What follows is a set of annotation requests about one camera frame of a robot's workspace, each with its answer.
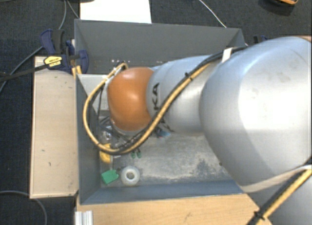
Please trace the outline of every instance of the white object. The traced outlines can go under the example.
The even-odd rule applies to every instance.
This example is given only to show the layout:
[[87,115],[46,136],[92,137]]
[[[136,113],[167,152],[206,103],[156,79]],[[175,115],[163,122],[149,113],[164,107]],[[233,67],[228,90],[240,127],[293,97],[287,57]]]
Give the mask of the white object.
[[120,179],[125,186],[134,186],[140,180],[140,171],[134,166],[127,166],[122,170]]
[[93,212],[92,210],[75,212],[75,225],[93,225]]
[[94,0],[81,3],[80,18],[152,23],[148,0]]

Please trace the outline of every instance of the green block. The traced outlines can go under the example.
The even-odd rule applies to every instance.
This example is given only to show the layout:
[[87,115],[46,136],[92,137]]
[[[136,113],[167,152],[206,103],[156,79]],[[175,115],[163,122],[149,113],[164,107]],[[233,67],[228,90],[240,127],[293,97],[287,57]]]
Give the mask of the green block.
[[116,173],[114,169],[108,170],[101,174],[102,180],[105,184],[110,184],[111,182],[117,180],[119,175]]

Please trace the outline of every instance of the blue clamp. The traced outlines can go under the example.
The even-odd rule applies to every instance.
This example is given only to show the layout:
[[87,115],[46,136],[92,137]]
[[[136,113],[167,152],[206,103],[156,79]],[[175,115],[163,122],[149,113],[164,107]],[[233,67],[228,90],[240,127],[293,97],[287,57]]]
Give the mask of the blue clamp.
[[75,55],[75,48],[69,40],[66,41],[66,49],[64,49],[62,44],[63,34],[64,30],[53,31],[52,29],[47,29],[40,35],[41,44],[48,52],[48,55],[62,57],[61,65],[51,69],[57,69],[71,74],[72,68],[79,65],[82,73],[87,73],[89,67],[87,51],[79,50],[78,55]]

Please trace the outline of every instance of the wooden board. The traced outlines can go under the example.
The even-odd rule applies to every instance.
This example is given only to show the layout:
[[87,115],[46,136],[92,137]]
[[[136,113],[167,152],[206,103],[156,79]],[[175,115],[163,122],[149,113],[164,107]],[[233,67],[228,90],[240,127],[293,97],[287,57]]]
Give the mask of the wooden board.
[[94,225],[244,225],[258,210],[246,194],[81,206]]
[[[37,57],[35,66],[42,60]],[[30,198],[73,196],[78,190],[74,78],[38,71],[33,93]]]

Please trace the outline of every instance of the yellow cable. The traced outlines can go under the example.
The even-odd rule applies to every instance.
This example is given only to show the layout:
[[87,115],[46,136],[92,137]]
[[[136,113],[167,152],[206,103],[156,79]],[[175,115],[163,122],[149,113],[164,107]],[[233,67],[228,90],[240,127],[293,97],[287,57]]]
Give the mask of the yellow cable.
[[[154,128],[158,125],[158,123],[160,122],[160,120],[162,119],[162,117],[164,116],[164,114],[166,113],[167,109],[169,108],[170,104],[174,101],[174,99],[176,98],[176,96],[179,95],[179,93],[189,84],[191,83],[191,81],[196,78],[202,71],[204,71],[207,67],[208,67],[209,63],[202,66],[201,68],[199,68],[197,71],[195,71],[192,75],[190,75],[190,77],[188,79],[186,79],[180,86],[177,87],[177,89],[169,96],[169,98],[167,99],[167,101],[165,102],[164,106],[161,108],[161,110],[159,111],[157,117],[155,118],[155,120],[152,122],[152,124],[150,125],[150,127],[148,128],[148,130],[141,136],[141,138],[131,147],[129,147],[128,149],[122,151],[120,154],[126,154],[129,153],[131,151],[133,151],[134,149],[136,149],[137,147],[139,147],[141,144],[144,143],[144,141],[150,136],[150,134],[153,132]],[[89,102],[92,99],[93,95],[106,83],[106,81],[111,78],[117,70],[119,70],[119,68],[121,67],[126,67],[128,68],[127,64],[122,63],[120,64],[118,67],[116,67],[114,70],[112,70],[108,75],[107,78],[105,78],[96,88],[94,88],[94,90],[90,93],[90,95],[87,97],[86,102],[84,104],[83,107],[83,112],[82,112],[82,119],[83,119],[83,124],[84,127],[89,135],[89,137],[91,138],[91,140],[95,143],[96,146],[98,146],[102,151],[110,153],[110,152],[119,152],[118,149],[112,149],[112,148],[108,148],[106,146],[104,146],[103,144],[101,144],[92,134],[92,132],[90,131],[88,122],[87,122],[87,110],[88,110],[88,106],[89,106]]]
[[[278,209],[281,204],[286,201],[287,198],[290,197],[291,194],[293,194],[302,184],[304,184],[305,181],[307,181],[312,175],[312,170],[307,169],[305,170],[295,181],[293,184],[291,184],[273,203],[272,205],[264,212],[262,215],[264,219],[267,219],[270,215],[273,214],[275,210]],[[260,219],[257,222],[257,225],[261,224],[263,222],[262,219]]]
[[109,147],[106,147],[105,145],[101,144],[95,137],[94,135],[92,134],[91,130],[90,130],[90,127],[88,125],[88,121],[87,121],[87,112],[88,112],[88,106],[89,106],[89,103],[92,99],[92,97],[96,94],[96,92],[103,86],[105,85],[106,81],[113,77],[115,75],[115,73],[120,69],[120,68],[128,68],[128,65],[126,63],[122,63],[120,65],[118,65],[116,68],[114,68],[108,75],[105,79],[103,79],[97,87],[95,87],[93,89],[93,91],[89,94],[89,96],[87,97],[86,99],[86,102],[84,103],[84,106],[83,106],[83,111],[82,111],[82,121],[83,121],[83,125],[89,135],[89,137],[91,138],[91,140],[103,151],[106,151],[106,152],[117,152],[118,150],[117,149],[111,149]]
[[165,102],[164,106],[159,111],[157,117],[154,119],[148,130],[141,136],[141,138],[131,147],[123,151],[122,153],[129,153],[139,147],[141,144],[144,143],[144,141],[151,135],[154,128],[158,125],[164,114],[166,113],[167,109],[170,107],[170,104],[174,101],[176,96],[184,89],[186,86],[191,83],[191,81],[196,78],[202,71],[204,71],[208,67],[209,63],[199,68],[197,71],[195,71],[190,77],[185,80],[181,85],[178,86],[178,88],[169,96],[167,101]]

